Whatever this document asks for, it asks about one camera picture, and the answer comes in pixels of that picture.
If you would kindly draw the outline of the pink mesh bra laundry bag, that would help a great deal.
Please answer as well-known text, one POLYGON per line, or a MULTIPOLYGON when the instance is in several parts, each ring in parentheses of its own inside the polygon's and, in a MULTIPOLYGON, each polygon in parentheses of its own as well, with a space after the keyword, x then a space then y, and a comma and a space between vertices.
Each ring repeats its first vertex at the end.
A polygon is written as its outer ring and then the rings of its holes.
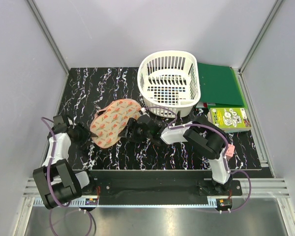
POLYGON ((141 105, 133 99, 119 99, 99 110, 90 125, 90 131, 97 135, 93 142, 100 148, 115 145, 120 137, 119 133, 126 127, 130 118, 140 117, 141 105))

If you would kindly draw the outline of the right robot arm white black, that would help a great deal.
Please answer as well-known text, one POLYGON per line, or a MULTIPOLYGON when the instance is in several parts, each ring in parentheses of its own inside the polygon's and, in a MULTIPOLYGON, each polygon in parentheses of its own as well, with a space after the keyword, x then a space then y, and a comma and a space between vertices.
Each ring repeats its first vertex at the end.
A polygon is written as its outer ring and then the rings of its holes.
POLYGON ((118 136, 135 143, 150 139, 159 146, 189 143, 194 151, 209 161, 212 171, 212 180, 199 182, 199 188, 207 195, 229 194, 232 174, 226 156, 229 149, 226 133, 205 116, 197 116, 186 124, 171 126, 142 115, 137 120, 130 118, 118 136))

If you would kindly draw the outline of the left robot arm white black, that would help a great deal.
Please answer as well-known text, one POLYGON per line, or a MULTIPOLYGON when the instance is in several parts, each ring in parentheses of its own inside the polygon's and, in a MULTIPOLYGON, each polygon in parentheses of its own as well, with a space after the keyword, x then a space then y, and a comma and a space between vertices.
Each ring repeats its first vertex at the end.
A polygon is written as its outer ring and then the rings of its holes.
POLYGON ((49 149, 42 166, 33 171, 33 179, 47 209, 68 204, 96 190, 96 182, 88 170, 75 173, 68 163, 72 143, 84 146, 91 132, 68 115, 53 117, 48 135, 49 149))

